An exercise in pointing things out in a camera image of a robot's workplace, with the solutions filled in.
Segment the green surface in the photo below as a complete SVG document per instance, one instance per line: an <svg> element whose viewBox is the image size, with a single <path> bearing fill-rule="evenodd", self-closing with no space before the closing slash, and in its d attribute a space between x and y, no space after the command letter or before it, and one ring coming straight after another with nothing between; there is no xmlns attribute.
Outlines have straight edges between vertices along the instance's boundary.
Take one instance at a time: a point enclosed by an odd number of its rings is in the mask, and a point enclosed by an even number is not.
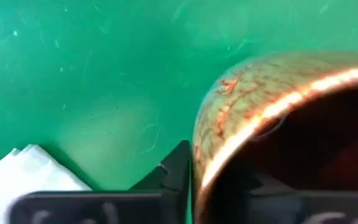
<svg viewBox="0 0 358 224"><path fill-rule="evenodd" d="M0 158L40 144L94 189L127 189L249 57L358 50L355 0L0 1Z"/></svg>

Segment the folded tissue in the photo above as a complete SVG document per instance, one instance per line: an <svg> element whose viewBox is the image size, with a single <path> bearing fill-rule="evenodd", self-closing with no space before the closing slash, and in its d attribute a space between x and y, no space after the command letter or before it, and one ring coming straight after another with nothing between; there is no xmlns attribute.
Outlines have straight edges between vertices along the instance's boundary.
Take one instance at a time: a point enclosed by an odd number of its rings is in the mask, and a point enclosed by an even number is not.
<svg viewBox="0 0 358 224"><path fill-rule="evenodd" d="M40 146L13 149L0 160L0 224L18 197L36 191L91 190Z"/></svg>

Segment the green cutting mat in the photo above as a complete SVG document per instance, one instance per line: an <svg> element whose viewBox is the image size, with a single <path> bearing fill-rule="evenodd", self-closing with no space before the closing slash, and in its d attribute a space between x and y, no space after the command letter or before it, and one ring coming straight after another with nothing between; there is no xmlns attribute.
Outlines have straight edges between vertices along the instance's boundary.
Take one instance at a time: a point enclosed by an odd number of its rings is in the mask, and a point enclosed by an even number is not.
<svg viewBox="0 0 358 224"><path fill-rule="evenodd" d="M0 0L0 158L40 144L127 189L191 139L225 69L306 49L358 50L358 1Z"/></svg>

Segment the white paper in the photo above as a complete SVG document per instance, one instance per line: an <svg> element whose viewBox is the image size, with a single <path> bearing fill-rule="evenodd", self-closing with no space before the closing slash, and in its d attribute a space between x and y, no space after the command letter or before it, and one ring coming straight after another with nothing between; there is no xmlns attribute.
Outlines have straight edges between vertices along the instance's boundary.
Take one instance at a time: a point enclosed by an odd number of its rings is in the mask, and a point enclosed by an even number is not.
<svg viewBox="0 0 358 224"><path fill-rule="evenodd" d="M13 149L0 160L0 224L9 206L20 196L36 191L91 190L41 147Z"/></svg>

